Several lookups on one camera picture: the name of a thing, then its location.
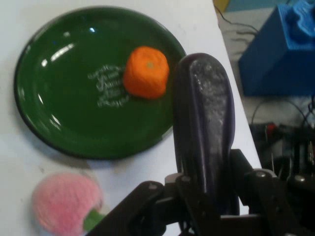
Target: green plate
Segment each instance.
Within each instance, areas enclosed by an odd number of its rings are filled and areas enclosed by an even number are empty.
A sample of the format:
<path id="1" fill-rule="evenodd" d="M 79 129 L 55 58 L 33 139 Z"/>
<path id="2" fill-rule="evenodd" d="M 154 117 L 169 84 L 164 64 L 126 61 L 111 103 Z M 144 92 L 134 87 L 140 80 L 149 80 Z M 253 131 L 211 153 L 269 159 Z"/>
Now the green plate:
<path id="1" fill-rule="evenodd" d="M 169 63 L 166 94 L 132 97 L 124 66 L 138 46 L 161 50 Z M 161 24 L 113 7 L 86 8 L 47 23 L 29 41 L 15 72 L 15 99 L 24 122 L 66 154 L 115 159 L 151 147 L 172 126 L 175 64 L 185 55 Z"/>

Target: plate rim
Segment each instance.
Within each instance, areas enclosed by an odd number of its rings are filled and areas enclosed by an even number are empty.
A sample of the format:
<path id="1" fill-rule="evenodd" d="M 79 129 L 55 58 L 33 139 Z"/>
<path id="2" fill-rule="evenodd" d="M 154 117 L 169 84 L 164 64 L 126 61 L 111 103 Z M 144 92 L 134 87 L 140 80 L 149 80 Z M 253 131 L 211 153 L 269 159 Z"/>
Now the plate rim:
<path id="1" fill-rule="evenodd" d="M 14 81 L 13 81 L 13 93 L 14 93 L 14 100 L 15 100 L 15 104 L 17 106 L 18 112 L 23 120 L 23 122 L 26 124 L 26 126 L 30 129 L 30 131 L 37 137 L 39 138 L 43 143 L 45 143 L 46 145 L 48 145 L 49 147 L 63 153 L 66 154 L 68 156 L 72 156 L 72 157 L 76 157 L 76 158 L 80 158 L 80 159 L 87 159 L 87 160 L 119 160 L 119 159 L 123 159 L 123 158 L 128 158 L 132 155 L 135 155 L 137 153 L 141 153 L 144 152 L 150 148 L 152 148 L 153 146 L 157 145 L 160 141 L 166 139 L 173 131 L 173 125 L 170 125 L 168 127 L 168 129 L 164 132 L 164 134 L 157 139 L 154 139 L 146 148 L 141 149 L 140 151 L 134 151 L 129 153 L 128 155 L 115 155 L 115 156 L 97 156 L 97 155 L 88 155 L 88 154 L 80 154 L 79 152 L 73 152 L 70 150 L 67 150 L 65 148 L 62 148 L 58 145 L 53 144 L 51 141 L 49 141 L 47 138 L 44 137 L 44 135 L 41 135 L 37 129 L 35 129 L 35 127 L 32 125 L 32 122 L 30 120 L 27 119 L 27 115 L 25 114 L 25 112 L 23 111 L 21 104 L 20 104 L 20 96 L 18 95 L 18 72 L 20 70 L 21 67 L 21 63 L 22 63 L 22 59 L 24 58 L 26 51 L 28 49 L 28 46 L 30 44 L 32 44 L 35 40 L 36 37 L 45 29 L 49 28 L 52 24 L 58 22 L 59 20 L 61 20 L 63 17 L 68 16 L 70 14 L 73 13 L 78 13 L 80 11 L 84 12 L 86 10 L 94 10 L 94 9 L 116 9 L 116 10 L 122 10 L 125 12 L 129 12 L 129 13 L 134 13 L 137 14 L 138 16 L 141 17 L 145 17 L 148 20 L 150 20 L 152 23 L 156 23 L 157 25 L 159 25 L 160 27 L 163 28 L 164 31 L 166 31 L 169 35 L 171 35 L 173 37 L 173 40 L 175 41 L 175 43 L 178 45 L 178 47 L 182 50 L 183 52 L 183 57 L 186 55 L 185 50 L 183 49 L 181 43 L 178 41 L 178 39 L 172 34 L 171 31 L 169 31 L 163 24 L 161 24 L 160 22 L 158 22 L 157 20 L 155 20 L 154 18 L 141 13 L 139 11 L 135 11 L 133 9 L 129 9 L 129 8 L 125 8 L 125 7 L 116 7 L 116 6 L 88 6 L 88 7 L 81 7 L 81 8 L 77 8 L 71 11 L 67 11 L 53 19 L 51 19 L 50 21 L 46 22 L 42 27 L 40 27 L 32 36 L 31 38 L 27 41 L 27 43 L 25 44 L 25 46 L 23 47 L 22 52 L 19 55 L 18 61 L 16 63 L 15 66 L 15 70 L 14 70 Z"/>

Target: blue box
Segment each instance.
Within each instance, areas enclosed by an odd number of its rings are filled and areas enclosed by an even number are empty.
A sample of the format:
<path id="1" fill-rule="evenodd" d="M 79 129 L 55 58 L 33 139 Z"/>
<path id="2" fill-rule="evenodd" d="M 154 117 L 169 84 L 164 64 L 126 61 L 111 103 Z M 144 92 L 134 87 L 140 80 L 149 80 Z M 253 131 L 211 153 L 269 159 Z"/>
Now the blue box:
<path id="1" fill-rule="evenodd" d="M 315 4 L 278 5 L 239 60 L 244 95 L 315 93 Z"/>

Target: pink toy fruit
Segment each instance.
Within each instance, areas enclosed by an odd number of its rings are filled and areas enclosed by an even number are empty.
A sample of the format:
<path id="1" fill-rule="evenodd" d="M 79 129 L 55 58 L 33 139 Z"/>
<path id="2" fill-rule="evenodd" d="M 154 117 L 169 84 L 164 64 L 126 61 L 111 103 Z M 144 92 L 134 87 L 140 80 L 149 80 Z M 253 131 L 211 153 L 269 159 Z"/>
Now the pink toy fruit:
<path id="1" fill-rule="evenodd" d="M 58 236 L 79 236 L 102 219 L 102 191 L 91 178 L 55 174 L 44 179 L 32 196 L 32 209 L 43 228 Z"/>

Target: orange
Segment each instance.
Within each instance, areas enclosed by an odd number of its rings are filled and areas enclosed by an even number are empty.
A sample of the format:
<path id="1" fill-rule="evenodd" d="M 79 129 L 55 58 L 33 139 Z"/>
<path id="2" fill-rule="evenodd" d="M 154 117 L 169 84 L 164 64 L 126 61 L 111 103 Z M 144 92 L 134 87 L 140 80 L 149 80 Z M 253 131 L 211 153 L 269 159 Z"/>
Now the orange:
<path id="1" fill-rule="evenodd" d="M 132 95 L 155 99 L 165 94 L 168 74 L 165 55 L 157 49 L 141 46 L 127 61 L 123 83 Z"/>

